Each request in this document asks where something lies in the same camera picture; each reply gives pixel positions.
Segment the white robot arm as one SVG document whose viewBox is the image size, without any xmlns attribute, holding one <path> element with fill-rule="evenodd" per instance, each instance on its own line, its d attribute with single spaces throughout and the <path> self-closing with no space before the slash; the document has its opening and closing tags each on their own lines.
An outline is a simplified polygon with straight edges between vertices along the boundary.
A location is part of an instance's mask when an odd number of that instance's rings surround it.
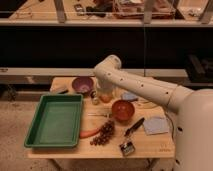
<svg viewBox="0 0 213 171">
<path fill-rule="evenodd" d="M 116 55 L 109 55 L 95 66 L 98 91 L 118 86 L 176 113 L 174 171 L 213 171 L 213 89 L 194 91 L 122 71 L 121 65 Z"/>
</svg>

